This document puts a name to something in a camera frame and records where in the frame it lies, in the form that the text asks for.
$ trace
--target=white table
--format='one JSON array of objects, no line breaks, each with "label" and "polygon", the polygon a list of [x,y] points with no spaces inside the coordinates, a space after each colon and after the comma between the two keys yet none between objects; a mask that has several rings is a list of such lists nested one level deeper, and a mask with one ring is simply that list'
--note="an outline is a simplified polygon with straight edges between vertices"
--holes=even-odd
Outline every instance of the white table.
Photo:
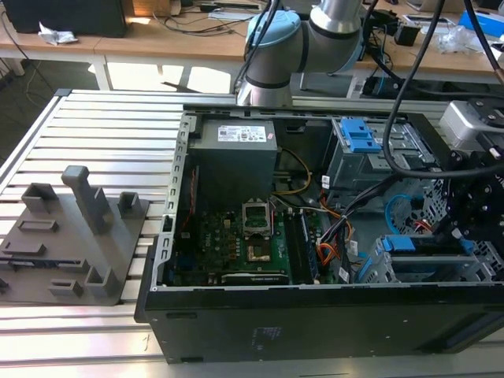
[{"label": "white table", "polygon": [[[56,192],[69,192],[60,179],[68,164],[86,165],[90,183],[103,186],[108,195],[133,190],[150,201],[120,305],[0,306],[2,378],[504,374],[502,331],[454,355],[167,365],[149,325],[136,324],[133,312],[146,249],[160,227],[185,102],[232,104],[233,97],[134,91],[74,91],[68,97],[54,97],[0,169],[0,238],[23,211],[20,197],[31,182],[51,183]],[[384,110],[391,102],[295,98],[295,105]],[[438,102],[404,102],[402,109],[422,112],[437,123],[445,107]],[[374,321],[379,327],[380,320]]]}]

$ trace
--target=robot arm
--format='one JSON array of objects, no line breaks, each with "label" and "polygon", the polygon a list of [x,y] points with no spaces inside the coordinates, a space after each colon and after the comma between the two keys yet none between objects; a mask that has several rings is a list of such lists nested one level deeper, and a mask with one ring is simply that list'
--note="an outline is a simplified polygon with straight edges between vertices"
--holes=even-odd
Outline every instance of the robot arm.
[{"label": "robot arm", "polygon": [[[322,0],[309,21],[277,11],[259,44],[239,91],[238,104],[291,106],[293,72],[334,72],[352,65],[361,52],[361,0]],[[249,24],[251,35],[259,16]]]}]

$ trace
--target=wooden desk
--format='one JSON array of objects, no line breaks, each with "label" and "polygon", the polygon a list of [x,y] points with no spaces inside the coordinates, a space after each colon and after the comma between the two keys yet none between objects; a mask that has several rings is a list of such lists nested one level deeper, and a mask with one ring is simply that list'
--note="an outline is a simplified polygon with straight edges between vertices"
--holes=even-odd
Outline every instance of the wooden desk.
[{"label": "wooden desk", "polygon": [[[384,0],[380,0],[377,9],[392,10],[398,17],[406,14],[428,14],[420,13],[406,4],[406,0],[399,0],[399,4],[393,6]],[[455,24],[460,18],[459,14],[445,13]],[[473,83],[497,83],[493,70],[485,54],[480,53],[450,53],[441,54],[435,46],[436,35],[432,38],[431,45],[424,55],[421,66],[416,74],[419,80],[443,80]],[[417,57],[418,50],[424,41],[424,35],[419,33],[414,46],[399,46],[394,42],[394,38],[387,36],[385,51],[390,54],[394,62],[394,72],[401,77],[406,77]],[[376,63],[370,56],[365,56],[363,61],[359,61],[351,71],[353,76],[352,84],[348,91],[348,98],[355,98],[360,95],[364,81],[376,68]]]},{"label": "wooden desk", "polygon": [[[221,25],[219,20],[210,20],[205,14],[188,13],[177,17],[180,27],[199,30]],[[246,23],[230,25],[239,34],[198,37],[170,31],[156,20],[137,17],[125,38],[102,38],[77,35],[78,43],[53,46],[42,41],[36,34],[18,34],[8,23],[10,34],[21,49],[34,60],[84,61],[94,66],[101,90],[113,89],[107,63],[147,63],[156,65],[204,66],[215,69],[235,69],[243,62]],[[10,68],[18,75],[23,69],[15,64],[23,55],[0,25],[0,57],[8,60]]]},{"label": "wooden desk", "polygon": [[[188,13],[182,14],[176,19],[180,22],[180,28],[183,30],[201,30],[222,24],[218,20],[205,19],[205,16],[205,14]],[[168,25],[176,27],[173,21],[169,21]],[[126,38],[102,38],[94,51],[96,54],[106,56],[134,55],[137,57],[243,61],[246,25],[246,22],[230,25],[230,28],[239,34],[203,37],[170,31],[156,20],[151,19],[148,24],[133,24]]]},{"label": "wooden desk", "polygon": [[[95,54],[95,47],[102,39],[100,36],[78,35],[78,43],[53,46],[45,43],[37,34],[16,33],[7,17],[4,17],[9,33],[16,43],[33,60],[46,61],[80,61],[90,63],[95,67],[96,79],[100,88],[109,87],[108,71],[103,56]],[[18,76],[24,75],[24,70],[19,61],[24,55],[17,49],[13,41],[7,35],[3,26],[0,25],[0,57],[7,60],[11,68]]]},{"label": "wooden desk", "polygon": [[[391,9],[400,17],[417,13],[405,4],[405,0],[399,1],[398,5],[393,6],[380,0],[378,8]],[[455,20],[459,17],[450,14],[445,16]],[[221,23],[198,13],[188,13],[177,17],[177,20],[181,23],[180,28],[187,30],[208,28]],[[169,21],[169,24],[175,26],[172,21]],[[36,34],[18,35],[14,31],[12,34],[32,59],[85,61],[93,64],[100,89],[110,90],[113,89],[107,68],[107,63],[110,62],[198,65],[223,70],[238,68],[243,62],[246,23],[232,25],[232,28],[239,34],[200,37],[167,30],[153,19],[138,18],[123,39],[78,35],[78,43],[61,46],[49,45]],[[387,37],[385,50],[391,55],[397,75],[407,75],[423,40],[424,36],[419,34],[415,45],[406,47],[397,46],[392,37]],[[2,28],[0,57],[22,58]],[[370,57],[365,57],[364,61],[357,62],[353,69],[341,73],[353,77],[347,97],[360,94],[362,84],[375,67],[375,62]],[[433,45],[429,47],[416,77],[420,80],[497,83],[484,54],[441,54]],[[306,89],[306,75],[303,76],[302,89]]]}]

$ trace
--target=power supply label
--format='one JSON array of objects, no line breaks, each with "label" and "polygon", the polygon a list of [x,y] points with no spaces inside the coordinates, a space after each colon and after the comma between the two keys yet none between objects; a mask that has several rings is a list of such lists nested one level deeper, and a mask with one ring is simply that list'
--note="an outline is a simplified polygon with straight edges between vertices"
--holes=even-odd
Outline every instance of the power supply label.
[{"label": "power supply label", "polygon": [[266,143],[264,126],[219,126],[219,142],[260,142]]}]

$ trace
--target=plastic bag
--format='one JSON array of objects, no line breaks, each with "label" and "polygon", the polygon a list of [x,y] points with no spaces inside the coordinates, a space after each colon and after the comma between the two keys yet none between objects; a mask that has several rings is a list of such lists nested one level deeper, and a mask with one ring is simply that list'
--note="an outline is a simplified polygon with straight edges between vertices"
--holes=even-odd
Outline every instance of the plastic bag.
[{"label": "plastic bag", "polygon": [[463,26],[455,26],[447,34],[438,35],[436,45],[441,53],[468,53],[473,43],[474,33]]}]

